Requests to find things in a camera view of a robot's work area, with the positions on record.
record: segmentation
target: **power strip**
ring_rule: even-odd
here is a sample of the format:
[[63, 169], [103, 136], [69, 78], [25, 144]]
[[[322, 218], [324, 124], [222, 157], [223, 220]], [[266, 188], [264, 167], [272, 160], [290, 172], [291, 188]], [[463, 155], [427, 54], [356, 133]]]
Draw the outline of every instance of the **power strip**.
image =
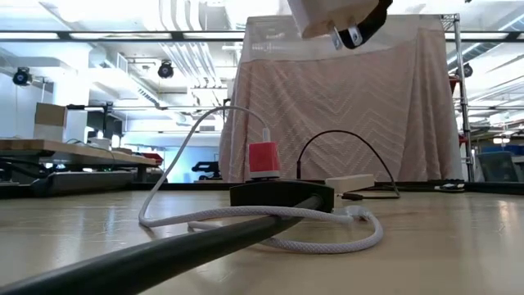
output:
[[326, 185], [335, 193], [354, 192], [375, 186], [373, 175], [351, 175], [326, 179]]

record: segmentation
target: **white braided cable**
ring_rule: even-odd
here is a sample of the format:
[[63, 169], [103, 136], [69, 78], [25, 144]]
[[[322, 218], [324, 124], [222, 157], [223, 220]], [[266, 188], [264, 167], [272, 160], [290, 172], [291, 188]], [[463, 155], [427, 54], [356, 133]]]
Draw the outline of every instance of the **white braided cable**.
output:
[[200, 119], [196, 121], [194, 126], [189, 131], [189, 134], [184, 139], [182, 145], [180, 146], [180, 149], [177, 152], [177, 155], [175, 156], [175, 158], [169, 165], [168, 169], [160, 177], [158, 182], [155, 184], [155, 187], [153, 187], [153, 189], [149, 192], [149, 195], [147, 196], [146, 200], [144, 201], [142, 205], [142, 208], [140, 209], [140, 212], [138, 213], [138, 222], [140, 223], [140, 225], [152, 228], [152, 227], [157, 227], [157, 226], [176, 225], [176, 224], [188, 222], [190, 228], [193, 227], [197, 229], [211, 229], [216, 226], [208, 225], [208, 224], [196, 222], [196, 221], [207, 220], [207, 219], [212, 219], [212, 218], [231, 217], [231, 216], [263, 216], [263, 215], [304, 217], [304, 218], [311, 218], [311, 219], [316, 219], [316, 220], [331, 221], [331, 222], [347, 225], [351, 221], [353, 221], [353, 217], [358, 216], [366, 220], [371, 220], [373, 223], [373, 226], [375, 227], [375, 233], [369, 236], [368, 238], [365, 238], [357, 242], [322, 244], [322, 243], [302, 243], [302, 242], [281, 240], [277, 238], [269, 238], [263, 241], [262, 243], [270, 247], [278, 247], [278, 248], [293, 251], [293, 252], [314, 253], [314, 254], [336, 254], [336, 253], [347, 253], [347, 252], [355, 252], [355, 251], [364, 250], [380, 242], [380, 240], [382, 239], [382, 235], [383, 235], [383, 230], [382, 230], [382, 226], [380, 225], [380, 222], [377, 220], [377, 218], [375, 218], [375, 216], [373, 216], [373, 214], [371, 214], [371, 212], [369, 212], [368, 210], [360, 206], [347, 207], [346, 213], [343, 214], [342, 216], [323, 213], [323, 212], [315, 211], [315, 210], [290, 208], [290, 207], [237, 206], [237, 207], [228, 207], [228, 208], [219, 208], [219, 209], [213, 209], [213, 210], [207, 210], [207, 211], [200, 211], [196, 213], [186, 214], [183, 216], [173, 216], [173, 217], [168, 217], [168, 218], [159, 219], [159, 220], [153, 220], [153, 219], [146, 218], [146, 211], [147, 211], [147, 208], [149, 207], [149, 203], [155, 196], [160, 186], [164, 183], [165, 179], [167, 178], [167, 175], [171, 172], [174, 165], [177, 163], [178, 159], [182, 155], [184, 148], [187, 146], [189, 139], [192, 137], [192, 135], [197, 130], [198, 125], [208, 115], [216, 111], [222, 111], [222, 110], [241, 110], [241, 111], [246, 111], [252, 114], [253, 116], [255, 116], [258, 120], [260, 120], [264, 124], [264, 127], [265, 127], [264, 132], [263, 132], [264, 141], [269, 141], [268, 125], [258, 115], [256, 115], [255, 113], [253, 113], [250, 110], [247, 110], [246, 108], [234, 107], [234, 106], [217, 107], [213, 110], [208, 111]]

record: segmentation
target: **chevron patterned fabric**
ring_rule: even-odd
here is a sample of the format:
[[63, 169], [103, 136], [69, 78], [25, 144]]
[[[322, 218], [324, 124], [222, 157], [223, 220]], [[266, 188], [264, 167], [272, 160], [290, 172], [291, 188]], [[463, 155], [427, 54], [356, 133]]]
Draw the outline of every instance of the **chevron patterned fabric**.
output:
[[[329, 39], [299, 40], [289, 24], [289, 16], [248, 20], [232, 100], [269, 123], [284, 179], [296, 177], [305, 143], [328, 129], [365, 138], [398, 181], [462, 178], [438, 18], [390, 17], [369, 45], [343, 53], [319, 50], [332, 47]], [[300, 51], [288, 58], [288, 48]], [[247, 114], [229, 113], [220, 143], [225, 181], [249, 179], [247, 145], [262, 139], [262, 129]], [[303, 179], [356, 174], [388, 180], [368, 147], [349, 135], [317, 138], [302, 160]]]

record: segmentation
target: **red power adapter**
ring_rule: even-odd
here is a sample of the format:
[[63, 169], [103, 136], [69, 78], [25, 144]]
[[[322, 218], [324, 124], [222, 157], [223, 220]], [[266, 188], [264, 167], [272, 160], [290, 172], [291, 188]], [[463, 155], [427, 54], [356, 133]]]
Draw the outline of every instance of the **red power adapter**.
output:
[[249, 173], [252, 179], [280, 177], [277, 143], [269, 141], [269, 131], [264, 129], [264, 142], [249, 145]]

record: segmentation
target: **workbench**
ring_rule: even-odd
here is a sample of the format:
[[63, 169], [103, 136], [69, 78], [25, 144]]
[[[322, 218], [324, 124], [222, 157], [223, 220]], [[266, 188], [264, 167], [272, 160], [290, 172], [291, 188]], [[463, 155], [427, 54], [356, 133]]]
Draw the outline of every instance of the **workbench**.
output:
[[138, 181], [145, 181], [147, 167], [156, 167], [156, 161], [145, 157], [110, 152], [86, 145], [58, 143], [42, 139], [0, 140], [0, 157], [52, 164], [64, 164], [68, 168], [138, 168]]
[[[138, 211], [147, 193], [0, 201], [0, 285], [152, 239], [185, 234], [186, 225], [153, 230], [138, 226]], [[402, 194], [400, 200], [336, 200], [336, 207], [366, 206], [382, 222], [384, 239], [371, 249], [304, 255], [256, 245], [146, 293], [522, 294], [524, 198]], [[147, 214], [161, 218], [228, 204], [227, 191], [160, 191]], [[342, 243], [372, 232], [365, 223], [344, 228], [303, 220], [279, 237]]]

